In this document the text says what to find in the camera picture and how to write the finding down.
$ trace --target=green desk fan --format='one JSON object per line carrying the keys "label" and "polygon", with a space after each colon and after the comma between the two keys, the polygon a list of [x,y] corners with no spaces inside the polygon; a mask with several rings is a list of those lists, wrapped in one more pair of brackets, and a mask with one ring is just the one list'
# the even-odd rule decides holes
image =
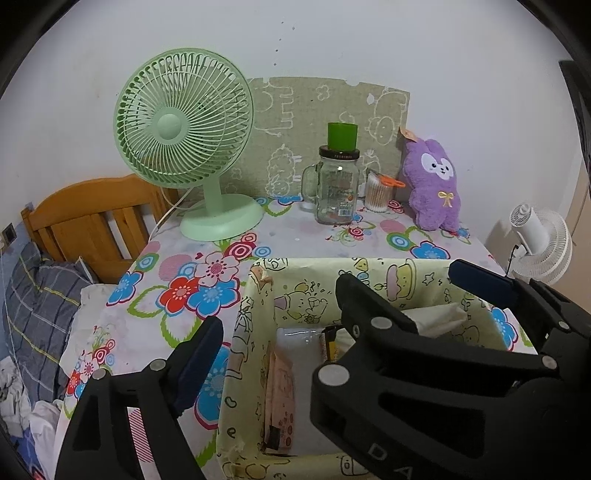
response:
{"label": "green desk fan", "polygon": [[246,232],[263,216],[254,199],[222,195],[219,183],[244,149],[252,117],[248,83],[232,62],[181,48],[154,57],[127,81],[115,109],[115,138],[144,180],[172,189],[203,185],[204,200],[185,212],[181,232],[215,241]]}

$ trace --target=fan stand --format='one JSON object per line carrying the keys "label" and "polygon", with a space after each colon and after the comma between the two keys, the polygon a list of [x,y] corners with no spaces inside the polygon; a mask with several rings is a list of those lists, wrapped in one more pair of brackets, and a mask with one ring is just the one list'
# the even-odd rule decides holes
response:
{"label": "fan stand", "polygon": [[181,233],[202,242],[233,238],[250,230],[262,219],[264,211],[255,199],[240,193],[222,195],[219,177],[203,181],[204,200],[185,212]]}

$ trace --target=plush toy tag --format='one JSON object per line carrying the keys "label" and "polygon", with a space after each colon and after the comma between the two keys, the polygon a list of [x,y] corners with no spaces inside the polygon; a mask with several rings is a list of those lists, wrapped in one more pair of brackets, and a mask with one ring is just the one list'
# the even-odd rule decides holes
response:
{"label": "plush toy tag", "polygon": [[406,138],[407,140],[412,140],[413,142],[418,142],[418,137],[412,133],[410,130],[407,130],[404,127],[400,127],[400,133],[402,133],[402,136],[404,138]]}

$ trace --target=jar handle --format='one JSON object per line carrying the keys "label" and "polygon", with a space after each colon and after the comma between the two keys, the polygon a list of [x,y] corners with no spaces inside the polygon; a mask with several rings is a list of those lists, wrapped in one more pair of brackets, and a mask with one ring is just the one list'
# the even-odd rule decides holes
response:
{"label": "jar handle", "polygon": [[316,173],[316,164],[304,168],[301,175],[301,195],[304,200],[316,203],[316,193],[318,190],[318,174]]}

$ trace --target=electrical outlet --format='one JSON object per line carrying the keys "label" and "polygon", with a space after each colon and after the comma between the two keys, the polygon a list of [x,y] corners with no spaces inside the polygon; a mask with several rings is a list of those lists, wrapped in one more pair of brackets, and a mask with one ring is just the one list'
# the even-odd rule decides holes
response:
{"label": "electrical outlet", "polygon": [[4,244],[3,248],[10,245],[16,239],[17,239],[17,233],[15,232],[12,224],[9,223],[8,226],[4,230],[2,230],[2,240],[3,240],[2,243]]}

